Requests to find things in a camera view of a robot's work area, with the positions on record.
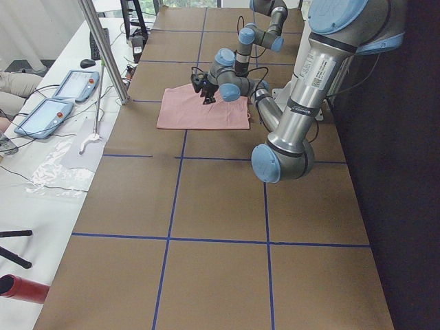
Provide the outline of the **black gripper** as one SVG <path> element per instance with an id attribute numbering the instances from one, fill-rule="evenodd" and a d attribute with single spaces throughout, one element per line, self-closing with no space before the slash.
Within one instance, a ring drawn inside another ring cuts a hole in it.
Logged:
<path id="1" fill-rule="evenodd" d="M 204 97 L 203 104 L 216 102 L 215 92 L 217 91 L 217 85 L 212 84 L 209 80 L 206 80 L 202 86 L 202 96 Z"/>

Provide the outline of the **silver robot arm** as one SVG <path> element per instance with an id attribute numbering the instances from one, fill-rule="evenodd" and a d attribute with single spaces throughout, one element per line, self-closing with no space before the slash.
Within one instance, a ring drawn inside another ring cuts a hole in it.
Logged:
<path id="1" fill-rule="evenodd" d="M 253 45 L 280 52 L 284 38 L 281 36 L 288 9 L 284 1 L 250 1 L 250 9 L 269 17 L 270 23 L 262 30 L 255 23 L 244 25 L 238 33 L 239 46 L 235 52 L 234 69 L 239 77 L 248 75 L 248 67 Z"/>
<path id="2" fill-rule="evenodd" d="M 193 89 L 205 104 L 215 101 L 215 93 L 226 102 L 249 98 L 269 132 L 252 151 L 255 175 L 266 183 L 298 179 L 313 166 L 314 152 L 306 135 L 343 62 L 398 48 L 407 7 L 406 1 L 313 1 L 308 13 L 310 50 L 280 107 L 263 79 L 249 78 L 248 65 L 254 45 L 281 50 L 287 6 L 283 1 L 251 1 L 253 11 L 271 19 L 269 27 L 247 24 L 239 32 L 236 51 L 220 49 L 209 71 L 192 74 Z"/>

